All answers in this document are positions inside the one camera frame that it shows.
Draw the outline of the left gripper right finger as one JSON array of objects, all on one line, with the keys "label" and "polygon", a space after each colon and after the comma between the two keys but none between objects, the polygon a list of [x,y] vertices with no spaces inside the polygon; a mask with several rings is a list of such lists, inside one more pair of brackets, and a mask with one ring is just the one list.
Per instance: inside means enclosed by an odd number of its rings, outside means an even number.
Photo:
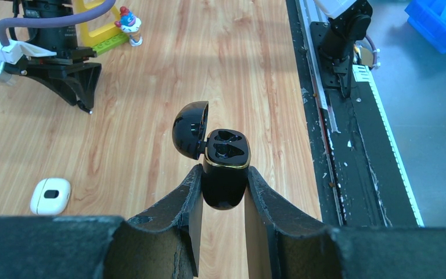
[{"label": "left gripper right finger", "polygon": [[334,227],[304,213],[249,168],[250,278],[446,278],[446,228]]}]

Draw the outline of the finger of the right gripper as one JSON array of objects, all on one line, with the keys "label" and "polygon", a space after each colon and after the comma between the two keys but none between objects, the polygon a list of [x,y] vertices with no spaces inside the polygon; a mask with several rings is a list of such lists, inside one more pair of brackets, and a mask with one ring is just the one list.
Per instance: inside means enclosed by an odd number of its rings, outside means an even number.
[{"label": "finger of the right gripper", "polygon": [[100,63],[79,63],[69,66],[32,67],[27,77],[56,93],[71,106],[82,101],[91,110],[95,90],[102,71]]}]

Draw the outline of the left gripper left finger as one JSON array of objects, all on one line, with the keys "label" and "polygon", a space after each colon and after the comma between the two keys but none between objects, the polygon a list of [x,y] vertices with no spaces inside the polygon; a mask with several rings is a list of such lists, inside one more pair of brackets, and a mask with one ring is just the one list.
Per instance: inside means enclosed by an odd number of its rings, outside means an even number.
[{"label": "left gripper left finger", "polygon": [[197,277],[202,172],[130,219],[0,216],[0,278]]}]

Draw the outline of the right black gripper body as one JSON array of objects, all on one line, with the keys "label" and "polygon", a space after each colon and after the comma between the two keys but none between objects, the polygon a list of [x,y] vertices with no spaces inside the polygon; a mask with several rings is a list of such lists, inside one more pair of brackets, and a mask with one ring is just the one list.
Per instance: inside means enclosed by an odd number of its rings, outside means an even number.
[{"label": "right black gripper body", "polygon": [[32,56],[23,55],[19,61],[13,65],[5,62],[4,71],[9,74],[15,74],[23,76],[23,72],[27,74],[31,71],[32,67],[46,67],[47,69],[52,66],[69,66],[76,65],[81,62],[86,62],[90,58],[96,57],[96,51],[87,46],[79,46],[74,49],[60,50],[55,56],[46,56],[42,58],[35,58]]}]

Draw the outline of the black earbud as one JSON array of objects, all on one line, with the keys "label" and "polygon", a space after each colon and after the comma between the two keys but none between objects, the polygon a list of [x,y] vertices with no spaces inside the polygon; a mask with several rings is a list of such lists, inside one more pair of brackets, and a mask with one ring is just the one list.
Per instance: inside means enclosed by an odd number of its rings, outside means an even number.
[{"label": "black earbud", "polygon": [[89,115],[92,114],[92,110],[90,108],[88,108],[82,101],[77,101],[77,106],[83,112],[85,112],[85,113],[87,113]]}]

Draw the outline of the black earbud case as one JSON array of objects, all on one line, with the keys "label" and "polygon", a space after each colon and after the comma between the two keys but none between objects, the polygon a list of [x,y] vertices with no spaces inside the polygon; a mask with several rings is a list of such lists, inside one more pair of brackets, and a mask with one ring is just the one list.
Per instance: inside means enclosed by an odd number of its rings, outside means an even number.
[{"label": "black earbud case", "polygon": [[179,153],[198,160],[202,155],[201,190],[206,204],[217,210],[236,207],[243,198],[251,151],[244,134],[216,129],[206,134],[208,102],[185,105],[172,126],[172,142]]}]

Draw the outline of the white earbud charging case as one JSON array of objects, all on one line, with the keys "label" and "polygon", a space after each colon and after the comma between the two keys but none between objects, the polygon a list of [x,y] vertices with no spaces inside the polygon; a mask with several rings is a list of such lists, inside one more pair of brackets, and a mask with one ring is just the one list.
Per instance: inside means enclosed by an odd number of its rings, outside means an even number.
[{"label": "white earbud charging case", "polygon": [[61,214],[69,201],[71,184],[64,178],[45,178],[35,187],[31,200],[32,214],[55,216]]}]

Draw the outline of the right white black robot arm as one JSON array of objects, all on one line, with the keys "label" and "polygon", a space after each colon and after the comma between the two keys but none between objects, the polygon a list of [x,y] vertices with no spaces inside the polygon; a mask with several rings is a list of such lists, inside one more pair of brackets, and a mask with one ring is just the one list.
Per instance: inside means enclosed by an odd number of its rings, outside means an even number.
[{"label": "right white black robot arm", "polygon": [[15,27],[28,30],[26,41],[47,51],[43,56],[26,54],[17,62],[6,62],[6,74],[23,76],[49,88],[71,106],[92,113],[95,90],[102,71],[90,46],[79,46],[76,25],[92,20],[104,9],[75,14],[71,1],[14,1],[13,11],[23,9],[23,17],[8,25],[11,38]]}]

